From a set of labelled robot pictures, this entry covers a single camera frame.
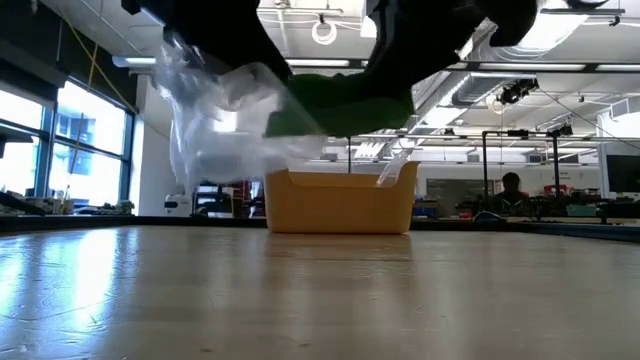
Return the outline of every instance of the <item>person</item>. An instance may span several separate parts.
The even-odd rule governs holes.
[[[529,210],[528,196],[520,191],[520,177],[507,173],[502,177],[504,191],[491,199],[491,209],[497,214],[525,216]]]

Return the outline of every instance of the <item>yellow plastic bin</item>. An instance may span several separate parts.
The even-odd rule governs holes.
[[[273,173],[265,179],[267,224],[275,233],[405,233],[417,172],[418,163],[406,163],[390,187],[377,187],[378,175]]]

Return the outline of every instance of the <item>wooden table surface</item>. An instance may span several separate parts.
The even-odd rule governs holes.
[[[640,247],[140,227],[0,238],[4,359],[640,359]]]

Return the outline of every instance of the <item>window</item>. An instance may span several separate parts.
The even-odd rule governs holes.
[[[37,138],[33,141],[5,145],[4,157],[0,159],[0,190],[26,195],[26,190],[34,187],[40,141]]]
[[[43,106],[0,90],[0,119],[40,129]]]
[[[119,200],[122,162],[78,150],[75,165],[72,166],[73,157],[73,148],[62,144],[53,146],[49,188],[62,192],[68,188],[68,196],[76,205],[116,204]]]
[[[56,135],[122,154],[126,123],[124,110],[72,82],[58,91]]]

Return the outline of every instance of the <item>green cloth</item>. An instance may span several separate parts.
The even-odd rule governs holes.
[[[381,129],[403,127],[413,115],[411,90],[395,99],[362,99],[358,94],[364,73],[327,77],[294,76],[287,87],[316,124],[300,121],[296,106],[287,106],[269,119],[267,137],[323,134],[349,137]]]

